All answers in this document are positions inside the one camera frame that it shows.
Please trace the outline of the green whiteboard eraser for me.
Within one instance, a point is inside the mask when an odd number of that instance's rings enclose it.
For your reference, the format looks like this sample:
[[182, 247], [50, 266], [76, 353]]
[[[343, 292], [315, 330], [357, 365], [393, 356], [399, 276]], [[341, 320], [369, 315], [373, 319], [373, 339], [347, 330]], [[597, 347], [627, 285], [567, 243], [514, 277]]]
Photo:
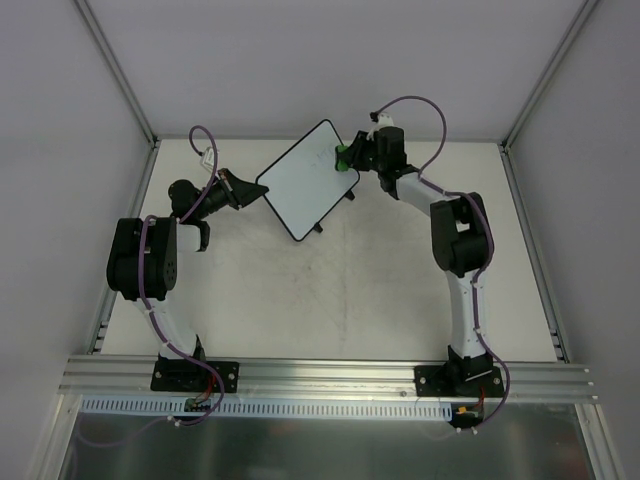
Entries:
[[338, 172], [346, 172], [350, 169], [347, 161], [348, 146], [337, 145], [335, 147], [335, 164], [334, 168]]

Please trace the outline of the small black-framed whiteboard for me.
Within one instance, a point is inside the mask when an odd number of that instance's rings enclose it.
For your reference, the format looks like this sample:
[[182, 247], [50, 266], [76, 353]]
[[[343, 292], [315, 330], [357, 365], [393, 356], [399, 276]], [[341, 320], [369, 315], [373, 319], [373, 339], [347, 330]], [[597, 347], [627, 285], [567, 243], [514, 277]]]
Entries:
[[334, 124], [323, 119], [257, 177], [268, 189], [269, 207], [290, 237], [301, 242], [344, 198], [352, 199], [360, 173], [335, 167], [336, 148], [343, 144]]

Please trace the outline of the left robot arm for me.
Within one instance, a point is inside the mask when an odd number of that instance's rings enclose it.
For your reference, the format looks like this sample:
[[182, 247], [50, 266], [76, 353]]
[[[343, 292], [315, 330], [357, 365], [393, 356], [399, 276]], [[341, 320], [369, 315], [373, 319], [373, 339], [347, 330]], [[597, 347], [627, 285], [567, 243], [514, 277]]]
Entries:
[[268, 192], [268, 187], [241, 180], [224, 168], [202, 189], [186, 179], [172, 183], [168, 216], [117, 222], [106, 267], [108, 286], [146, 318], [159, 341], [159, 358], [178, 361], [173, 374], [185, 389], [203, 387], [209, 367], [198, 335], [170, 302], [178, 280], [178, 257], [208, 249], [210, 215], [225, 207], [241, 210]]

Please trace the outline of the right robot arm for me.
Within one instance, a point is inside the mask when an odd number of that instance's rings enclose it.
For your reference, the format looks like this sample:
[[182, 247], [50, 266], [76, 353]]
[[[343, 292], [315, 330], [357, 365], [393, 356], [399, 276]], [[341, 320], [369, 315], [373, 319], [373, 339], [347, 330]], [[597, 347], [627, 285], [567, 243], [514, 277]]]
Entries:
[[447, 361], [423, 376], [425, 384], [440, 395], [484, 395], [494, 357], [482, 333], [482, 288], [494, 246], [481, 196], [449, 193], [426, 180], [408, 162], [399, 127], [358, 132], [350, 145], [335, 148], [335, 169], [375, 172], [384, 192], [429, 217], [433, 257], [449, 287], [452, 334]]

